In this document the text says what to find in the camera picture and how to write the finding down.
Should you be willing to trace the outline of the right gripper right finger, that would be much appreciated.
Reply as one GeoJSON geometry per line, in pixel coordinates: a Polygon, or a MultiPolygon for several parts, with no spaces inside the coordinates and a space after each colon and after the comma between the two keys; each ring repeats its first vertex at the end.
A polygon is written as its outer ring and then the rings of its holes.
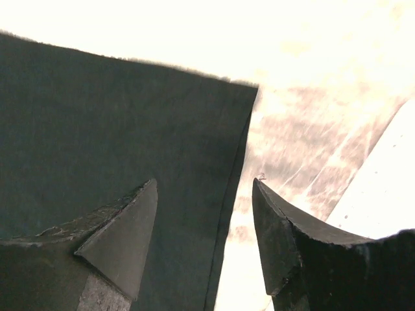
{"type": "Polygon", "coordinates": [[[414,231],[373,240],[333,227],[255,179],[255,233],[276,310],[413,310],[414,231]]]}

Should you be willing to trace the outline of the black t shirt blue logo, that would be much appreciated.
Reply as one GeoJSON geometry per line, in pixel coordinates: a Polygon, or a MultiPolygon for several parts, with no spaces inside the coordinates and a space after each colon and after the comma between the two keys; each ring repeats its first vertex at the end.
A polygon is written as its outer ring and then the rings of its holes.
{"type": "Polygon", "coordinates": [[[1,236],[33,235],[149,179],[134,310],[213,310],[258,88],[1,35],[1,236]]]}

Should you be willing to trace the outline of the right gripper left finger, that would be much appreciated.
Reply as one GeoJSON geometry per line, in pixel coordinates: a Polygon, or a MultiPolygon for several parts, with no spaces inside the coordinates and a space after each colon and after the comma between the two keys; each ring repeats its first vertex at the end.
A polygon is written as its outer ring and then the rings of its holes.
{"type": "Polygon", "coordinates": [[[113,203],[34,236],[1,241],[2,310],[129,310],[158,206],[150,179],[113,203]]]}

